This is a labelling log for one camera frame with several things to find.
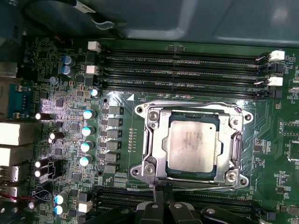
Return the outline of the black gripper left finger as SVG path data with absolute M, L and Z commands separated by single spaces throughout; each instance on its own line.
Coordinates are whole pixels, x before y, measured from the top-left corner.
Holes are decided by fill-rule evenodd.
M 165 207 L 163 186 L 154 187 L 153 197 L 154 201 L 141 203 L 136 210 L 119 206 L 87 222 L 89 224 L 162 224 Z

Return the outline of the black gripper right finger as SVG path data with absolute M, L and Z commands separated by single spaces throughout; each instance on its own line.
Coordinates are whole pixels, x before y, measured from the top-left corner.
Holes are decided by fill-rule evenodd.
M 173 187 L 164 186 L 164 200 L 176 224 L 256 224 L 257 221 L 241 217 L 215 206 L 204 207 L 199 213 L 189 203 L 174 199 Z

